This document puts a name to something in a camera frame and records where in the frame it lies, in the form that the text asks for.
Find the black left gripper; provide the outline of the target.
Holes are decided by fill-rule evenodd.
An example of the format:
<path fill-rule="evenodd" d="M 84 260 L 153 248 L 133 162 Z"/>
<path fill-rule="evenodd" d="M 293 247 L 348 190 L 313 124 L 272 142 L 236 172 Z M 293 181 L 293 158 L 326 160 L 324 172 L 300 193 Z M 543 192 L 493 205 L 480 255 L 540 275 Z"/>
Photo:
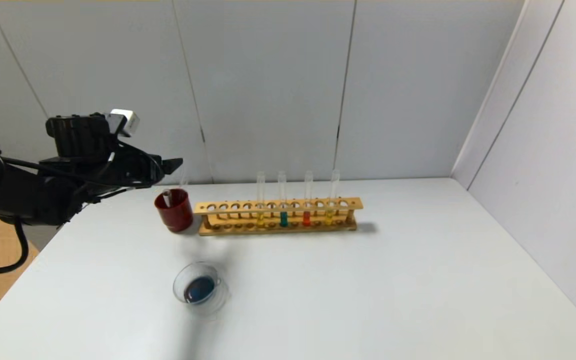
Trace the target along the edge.
<path fill-rule="evenodd" d="M 121 152 L 112 162 L 112 180 L 122 187 L 148 188 L 172 175 L 183 165 L 183 158 L 163 159 L 144 152 Z"/>

